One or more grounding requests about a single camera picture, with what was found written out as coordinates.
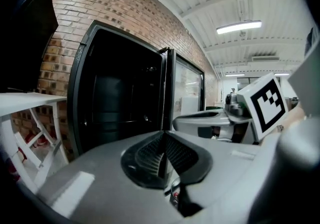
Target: ceiling light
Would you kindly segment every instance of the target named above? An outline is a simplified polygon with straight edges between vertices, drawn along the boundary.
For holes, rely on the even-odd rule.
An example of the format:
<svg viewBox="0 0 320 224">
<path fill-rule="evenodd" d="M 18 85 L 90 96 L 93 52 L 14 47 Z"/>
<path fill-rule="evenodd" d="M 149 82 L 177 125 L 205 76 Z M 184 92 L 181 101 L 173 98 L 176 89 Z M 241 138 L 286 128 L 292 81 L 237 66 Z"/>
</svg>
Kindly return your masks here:
<svg viewBox="0 0 320 224">
<path fill-rule="evenodd" d="M 244 76 L 245 74 L 226 74 L 226 77 L 230 77 L 230 76 Z"/>
<path fill-rule="evenodd" d="M 290 75 L 290 74 L 275 74 L 275 76 L 286 76 L 286 75 Z"/>
<path fill-rule="evenodd" d="M 259 21 L 245 21 L 233 25 L 228 26 L 222 26 L 216 29 L 216 32 L 218 34 L 225 34 L 229 32 L 239 31 L 239 30 L 245 30 L 245 29 L 252 29 L 252 28 L 260 28 L 262 25 L 262 22 Z"/>
</svg>

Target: open microwave door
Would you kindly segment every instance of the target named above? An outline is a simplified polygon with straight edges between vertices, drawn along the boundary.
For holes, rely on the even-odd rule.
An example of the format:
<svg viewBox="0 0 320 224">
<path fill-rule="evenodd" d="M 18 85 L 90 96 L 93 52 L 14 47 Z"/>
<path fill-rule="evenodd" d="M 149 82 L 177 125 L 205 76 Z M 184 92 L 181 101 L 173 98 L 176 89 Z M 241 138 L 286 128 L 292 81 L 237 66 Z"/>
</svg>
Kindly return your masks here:
<svg viewBox="0 0 320 224">
<path fill-rule="evenodd" d="M 80 43 L 68 86 L 75 156 L 169 127 L 174 59 L 172 50 L 159 51 L 121 29 L 93 21 Z"/>
<path fill-rule="evenodd" d="M 205 73 L 194 63 L 176 55 L 173 117 L 190 115 L 205 108 Z"/>
<path fill-rule="evenodd" d="M 175 80 L 176 80 L 176 53 L 173 49 L 166 50 L 166 73 L 164 86 L 164 113 L 162 130 L 171 130 L 173 122 L 173 107 L 175 96 Z"/>
</svg>

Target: brick wall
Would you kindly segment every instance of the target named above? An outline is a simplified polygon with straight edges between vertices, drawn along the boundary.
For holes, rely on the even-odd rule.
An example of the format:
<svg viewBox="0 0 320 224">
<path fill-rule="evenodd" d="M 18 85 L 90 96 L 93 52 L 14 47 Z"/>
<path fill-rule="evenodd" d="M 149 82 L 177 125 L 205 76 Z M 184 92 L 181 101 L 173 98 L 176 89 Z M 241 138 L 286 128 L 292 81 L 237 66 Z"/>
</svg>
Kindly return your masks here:
<svg viewBox="0 0 320 224">
<path fill-rule="evenodd" d="M 59 27 L 49 43 L 41 66 L 38 81 L 41 93 L 67 95 L 70 70 L 79 42 L 92 20 L 96 19 L 123 29 L 156 48 L 174 48 L 205 71 L 207 105 L 217 101 L 218 84 L 208 60 L 182 23 L 157 0 L 53 0 L 53 6 Z M 65 138 L 63 143 L 71 149 L 66 139 L 66 106 L 60 104 L 60 107 L 63 120 L 61 131 Z M 28 118 L 24 119 L 19 114 L 15 121 L 20 129 L 31 129 Z M 51 124 L 51 119 L 46 119 L 48 128 Z"/>
</svg>

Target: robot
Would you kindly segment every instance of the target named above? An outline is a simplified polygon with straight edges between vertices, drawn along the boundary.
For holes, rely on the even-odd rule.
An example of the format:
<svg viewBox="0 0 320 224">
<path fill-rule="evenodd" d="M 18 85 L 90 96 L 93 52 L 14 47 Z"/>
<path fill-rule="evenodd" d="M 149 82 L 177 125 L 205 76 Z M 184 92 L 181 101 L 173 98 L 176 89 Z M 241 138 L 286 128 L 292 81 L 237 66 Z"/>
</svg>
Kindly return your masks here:
<svg viewBox="0 0 320 224">
<path fill-rule="evenodd" d="M 306 1 L 318 24 L 317 3 Z M 40 211 L 42 220 L 50 223 L 316 222 L 320 184 L 319 70 L 317 41 L 289 80 L 307 118 L 282 133 L 267 135 L 262 145 L 254 144 L 278 122 L 270 125 L 274 117 L 254 113 L 257 107 L 249 106 L 249 98 L 256 93 L 245 90 L 229 95 L 225 109 L 190 117 L 207 115 L 217 119 L 219 115 L 216 126 L 228 128 L 220 129 L 221 137 L 219 134 L 217 139 L 192 134 L 200 127 L 198 124 L 189 129 L 189 134 L 158 131 L 102 145 L 49 178 L 37 195 L 21 188 L 23 196 Z M 260 83 L 261 90 L 273 80 L 270 74 L 253 86 L 257 88 Z M 266 95 L 267 91 L 271 92 L 268 99 L 282 101 L 281 95 L 274 98 L 276 93 L 270 87 Z M 264 109 L 260 97 L 256 104 Z M 280 107 L 277 121 L 285 118 L 287 111 L 285 106 Z M 175 128 L 185 131 L 186 119 L 177 119 Z M 240 132 L 239 141 L 233 141 L 235 125 L 240 122 L 249 128 Z M 212 138 L 212 130 L 204 136 Z M 170 165 L 180 176 L 178 210 L 163 195 Z"/>
</svg>

